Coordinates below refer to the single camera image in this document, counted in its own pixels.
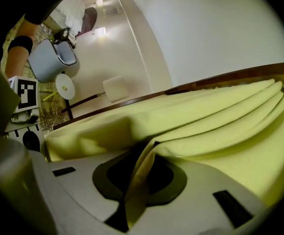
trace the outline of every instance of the black slot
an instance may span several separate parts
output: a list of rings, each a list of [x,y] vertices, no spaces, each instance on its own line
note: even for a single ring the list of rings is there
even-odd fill
[[[55,175],[55,177],[58,176],[62,176],[71,172],[74,172],[76,169],[73,167],[67,167],[67,168],[62,168],[62,169],[58,169],[58,170],[54,170],[53,173]]]
[[[213,196],[235,228],[240,227],[253,218],[227,190],[215,192]]]

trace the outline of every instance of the chair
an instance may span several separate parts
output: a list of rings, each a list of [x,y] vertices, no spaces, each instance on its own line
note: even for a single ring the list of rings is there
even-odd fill
[[[35,77],[47,83],[66,68],[75,65],[77,58],[68,42],[54,45],[45,39],[31,52],[28,61]]]

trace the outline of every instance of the wooden rail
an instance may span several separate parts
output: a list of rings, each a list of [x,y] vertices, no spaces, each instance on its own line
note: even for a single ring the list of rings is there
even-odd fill
[[[138,97],[135,99],[131,99],[131,100],[128,100],[122,103],[114,104],[114,105],[105,107],[103,109],[90,112],[82,116],[76,117],[72,120],[69,120],[67,122],[58,124],[54,126],[54,130],[59,129],[65,125],[80,121],[82,119],[94,116],[96,114],[110,111],[116,108],[120,108],[120,107],[129,105],[129,104],[134,104],[140,101],[144,101],[144,100],[147,100],[147,99],[159,96],[159,95],[164,95],[164,94],[171,95],[171,94],[196,91],[196,90],[201,90],[201,89],[211,88],[211,87],[216,87],[216,86],[237,85],[241,82],[255,82],[260,79],[269,79],[271,76],[282,75],[282,74],[284,74],[284,63],[258,66],[258,67],[253,67],[249,69],[225,73],[222,75],[202,79],[202,80],[199,80],[193,83],[180,85],[180,86],[174,87],[164,92],[158,92],[158,93],[153,93],[150,95]]]

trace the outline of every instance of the black wristband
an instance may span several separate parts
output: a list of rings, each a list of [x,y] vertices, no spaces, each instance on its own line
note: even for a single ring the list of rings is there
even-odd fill
[[[9,47],[8,47],[8,52],[11,48],[15,46],[21,46],[23,48],[26,48],[30,54],[32,46],[33,46],[33,41],[31,38],[27,36],[18,36],[16,37],[13,41],[11,41]]]

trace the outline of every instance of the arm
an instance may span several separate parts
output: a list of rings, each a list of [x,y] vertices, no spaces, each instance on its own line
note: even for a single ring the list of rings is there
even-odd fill
[[[26,19],[23,20],[16,37],[27,36],[34,39],[35,33],[38,30],[39,25],[30,23]],[[24,65],[29,57],[29,52],[26,48],[21,46],[15,46],[8,52],[7,64],[5,74],[8,78],[13,76],[21,76]]]
[[[32,1],[16,37],[27,36],[33,40],[39,25],[61,1],[62,0]],[[22,75],[29,54],[29,51],[21,46],[14,46],[9,50],[5,69],[5,74],[8,78]]]

